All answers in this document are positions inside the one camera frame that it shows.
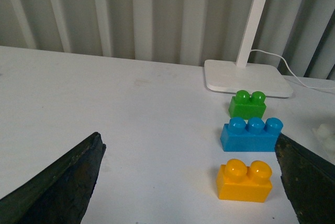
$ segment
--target white object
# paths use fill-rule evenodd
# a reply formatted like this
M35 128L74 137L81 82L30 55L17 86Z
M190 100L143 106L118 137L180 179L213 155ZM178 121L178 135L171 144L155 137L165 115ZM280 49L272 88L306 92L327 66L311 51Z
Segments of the white object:
M265 64L247 63L242 69L234 62L205 61L206 84L212 91L236 93L244 89L249 93L262 91L268 97L290 97L292 88L279 71Z
M318 129L313 128L315 137L320 141L331 163L335 164L335 126L321 124Z
M0 63L0 198L98 131L107 149L82 224L298 224L274 153L223 151L232 96L208 92L203 67L10 47L0 47ZM267 98L264 117L322 156L306 128L311 116L335 124L335 91L286 78L295 98ZM217 172L233 158L269 164L265 203L218 199Z
M269 97L290 97L291 87L280 72L265 64L248 64L254 37L261 19L265 0L253 0L236 64L230 61L205 61L207 87L213 91L236 93L262 91Z

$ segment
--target white desk lamp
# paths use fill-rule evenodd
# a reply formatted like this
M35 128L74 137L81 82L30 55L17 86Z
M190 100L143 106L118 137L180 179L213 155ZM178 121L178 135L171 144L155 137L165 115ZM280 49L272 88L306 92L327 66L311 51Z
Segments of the white desk lamp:
M209 89L236 93L262 91L269 97L290 97L292 88L277 70L266 64L248 63L250 50L261 19L265 0L253 0L236 63L206 60L205 78Z

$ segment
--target table surface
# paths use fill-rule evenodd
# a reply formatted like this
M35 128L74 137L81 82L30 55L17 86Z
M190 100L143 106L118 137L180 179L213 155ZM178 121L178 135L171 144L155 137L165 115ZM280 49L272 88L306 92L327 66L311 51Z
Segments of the table surface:
M263 119L327 159L312 128L335 125L335 91L285 78L293 96L267 98ZM231 97L206 88L203 67L0 47L0 198L98 131L107 150L82 223L298 223L274 152L223 151ZM218 199L232 158L270 165L265 203Z

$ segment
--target curtain fold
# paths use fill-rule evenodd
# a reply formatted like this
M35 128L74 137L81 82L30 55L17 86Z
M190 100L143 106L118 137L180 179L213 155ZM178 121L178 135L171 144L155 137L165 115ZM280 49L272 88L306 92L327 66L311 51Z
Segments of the curtain fold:
M0 0L0 45L200 65L235 61L252 0ZM335 0L266 0L253 43L335 80ZM282 62L252 52L249 62Z

